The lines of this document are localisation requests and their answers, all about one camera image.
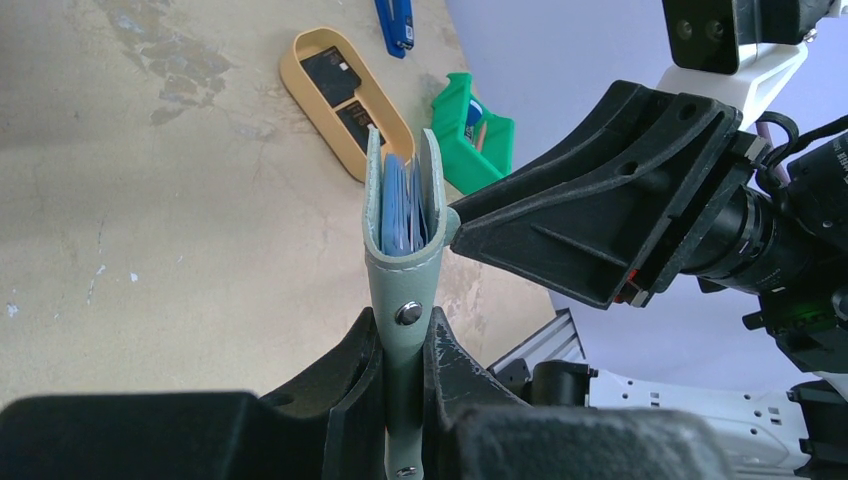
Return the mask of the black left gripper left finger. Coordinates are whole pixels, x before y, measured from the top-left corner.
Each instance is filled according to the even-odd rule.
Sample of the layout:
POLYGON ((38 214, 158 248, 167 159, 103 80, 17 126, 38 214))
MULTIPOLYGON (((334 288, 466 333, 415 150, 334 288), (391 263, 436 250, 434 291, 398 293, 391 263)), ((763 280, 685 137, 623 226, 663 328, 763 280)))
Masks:
POLYGON ((371 309, 300 374, 245 391, 51 395, 1 414, 5 479, 381 479, 383 352, 371 309))

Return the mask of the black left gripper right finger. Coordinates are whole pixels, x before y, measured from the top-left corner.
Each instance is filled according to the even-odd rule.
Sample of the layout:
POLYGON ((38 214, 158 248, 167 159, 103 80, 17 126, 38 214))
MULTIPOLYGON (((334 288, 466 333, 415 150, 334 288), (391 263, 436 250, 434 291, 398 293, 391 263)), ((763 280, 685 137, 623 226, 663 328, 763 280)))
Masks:
POLYGON ((708 425, 662 409, 530 406, 457 341, 444 311, 423 346, 427 479, 729 479, 708 425))

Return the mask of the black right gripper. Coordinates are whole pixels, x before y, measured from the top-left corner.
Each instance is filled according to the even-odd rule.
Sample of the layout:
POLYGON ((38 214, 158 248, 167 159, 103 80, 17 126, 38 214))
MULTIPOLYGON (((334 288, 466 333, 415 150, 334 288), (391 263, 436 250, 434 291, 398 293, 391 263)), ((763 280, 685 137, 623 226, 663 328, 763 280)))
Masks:
POLYGON ((761 119, 787 141, 732 195, 737 109, 615 81, 564 140, 454 203, 451 250, 598 309, 642 305, 683 271, 756 296, 745 327, 799 370, 845 374, 847 119, 804 134, 761 119))

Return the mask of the green card holder wallet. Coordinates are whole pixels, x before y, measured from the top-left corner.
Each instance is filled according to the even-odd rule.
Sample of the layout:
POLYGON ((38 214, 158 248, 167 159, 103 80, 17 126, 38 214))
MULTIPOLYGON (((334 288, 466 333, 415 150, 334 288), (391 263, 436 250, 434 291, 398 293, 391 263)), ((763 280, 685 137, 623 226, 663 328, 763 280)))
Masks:
POLYGON ((381 249, 385 181, 380 132, 370 127, 366 150, 362 231, 371 303, 383 347, 386 421, 385 472, 390 479, 422 479, 423 353, 434 310, 442 251, 458 216, 446 202, 440 147, 424 129, 414 158, 421 171, 423 219, 428 240, 421 249, 390 256, 381 249))

